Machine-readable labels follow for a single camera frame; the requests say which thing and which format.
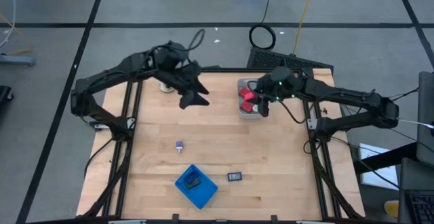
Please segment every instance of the wooden tabletop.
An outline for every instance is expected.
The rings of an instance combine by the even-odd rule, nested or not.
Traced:
[[[314,74],[315,79],[334,85],[329,69],[315,69]],[[175,92],[164,94],[157,80],[145,81],[123,205],[124,219],[171,219],[174,213],[181,219],[269,220],[272,214],[279,220],[321,219],[312,158],[302,149],[308,139],[306,125],[293,122],[278,103],[270,105],[267,118],[243,120],[238,116],[237,80],[262,75],[202,73],[199,79],[210,91],[206,98],[211,105],[185,110],[179,109],[180,97]],[[120,115],[124,94],[125,84],[108,89],[103,107]],[[285,104],[295,117],[304,118],[300,100],[287,99]],[[323,116],[341,116],[335,103],[322,102],[320,106],[328,111]],[[347,139],[344,132],[335,136]],[[109,131],[98,132],[92,153],[110,137]],[[176,141],[184,141],[182,153],[175,150]],[[336,140],[328,145],[336,186],[364,215],[348,146]],[[77,214],[88,210],[106,187],[113,149],[114,143],[91,163]],[[174,184],[191,164],[218,186],[218,192],[202,210]],[[243,180],[228,182],[228,172],[242,172]],[[325,192],[332,216],[326,187]],[[116,189],[111,213],[117,194]]]

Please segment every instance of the blue container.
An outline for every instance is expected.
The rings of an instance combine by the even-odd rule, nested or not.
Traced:
[[[191,189],[187,189],[185,186],[185,178],[190,175],[190,173],[196,172],[199,175],[200,184],[194,186]],[[181,190],[181,192],[190,200],[192,203],[202,209],[212,196],[217,192],[218,187],[215,183],[211,181],[202,171],[198,169],[195,165],[191,165],[187,170],[176,180],[175,186]]]

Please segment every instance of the black floor line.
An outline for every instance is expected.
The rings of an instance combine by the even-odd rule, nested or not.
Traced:
[[[255,22],[186,22],[186,23],[93,23],[92,28],[250,28]],[[298,28],[295,22],[265,23],[274,28]],[[422,24],[424,28],[434,28],[434,23]],[[87,23],[16,23],[17,28],[85,28]],[[8,28],[0,23],[0,28]],[[344,29],[406,29],[414,27],[414,23],[303,23],[303,28],[344,28]]]
[[[20,213],[18,214],[17,223],[25,223],[32,207],[33,200],[35,199],[36,191],[41,182],[42,174],[47,164],[48,156],[53,146],[56,133],[59,128],[60,120],[62,119],[63,112],[65,110],[66,102],[68,101],[69,93],[73,86],[74,78],[79,68],[81,57],[83,56],[84,49],[86,47],[87,40],[89,39],[90,30],[92,29],[92,24],[95,21],[96,13],[100,7],[101,0],[95,0],[94,6],[87,21],[86,28],[84,30],[83,36],[81,38],[77,53],[75,54],[71,70],[69,71],[68,79],[66,80],[65,87],[60,97],[59,104],[54,114],[53,122],[51,124],[50,130],[48,132],[45,144],[42,148],[41,156],[39,156],[39,161],[36,165],[35,172],[33,173],[32,180],[28,186],[26,197],[21,205]]]
[[[422,47],[424,48],[425,52],[427,53],[427,56],[428,56],[429,61],[431,62],[431,65],[434,67],[433,49],[431,48],[431,44],[429,43],[427,37],[425,36],[425,33],[423,32],[422,25],[419,23],[418,18],[416,17],[416,14],[414,13],[413,8],[410,5],[410,2],[408,0],[402,0],[402,3],[404,4],[404,7],[406,7],[408,16],[410,17],[410,20],[412,20],[412,23],[414,24],[414,28],[416,29],[416,32],[418,33]]]

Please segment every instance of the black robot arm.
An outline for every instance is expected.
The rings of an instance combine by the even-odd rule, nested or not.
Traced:
[[[255,97],[250,101],[258,104],[262,116],[268,116],[268,103],[297,97],[307,102],[331,101],[342,105],[364,108],[366,112],[330,119],[318,118],[313,127],[318,138],[329,141],[338,130],[349,130],[363,126],[394,128],[398,125],[399,107],[389,98],[371,92],[359,92],[335,88],[311,77],[296,77],[286,67],[277,67],[258,80]]]
[[[125,81],[135,82],[150,77],[178,91],[182,96],[181,109],[189,105],[209,105],[209,102],[199,95],[199,93],[208,94],[198,80],[201,67],[196,61],[190,60],[186,65],[179,65],[188,59],[189,50],[179,43],[170,41],[149,51],[132,54],[109,70],[85,79],[78,79],[71,92],[71,112],[80,117],[92,117],[110,128],[114,140],[125,140],[130,131],[127,118],[116,117],[103,109],[96,103],[92,94]]]

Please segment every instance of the black ring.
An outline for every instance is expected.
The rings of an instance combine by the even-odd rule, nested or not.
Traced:
[[[268,46],[266,48],[262,48],[262,47],[258,47],[253,42],[252,33],[258,27],[264,28],[265,30],[267,30],[271,34],[271,37],[273,38],[273,42],[271,43],[270,46]],[[274,46],[276,45],[276,33],[274,33],[274,31],[272,30],[272,28],[266,26],[265,24],[262,24],[262,23],[261,24],[256,24],[256,25],[252,26],[251,29],[250,29],[250,31],[249,31],[249,41],[250,41],[250,44],[252,44],[252,46],[254,46],[255,48],[260,48],[260,49],[263,49],[263,50],[272,50],[274,48]]]

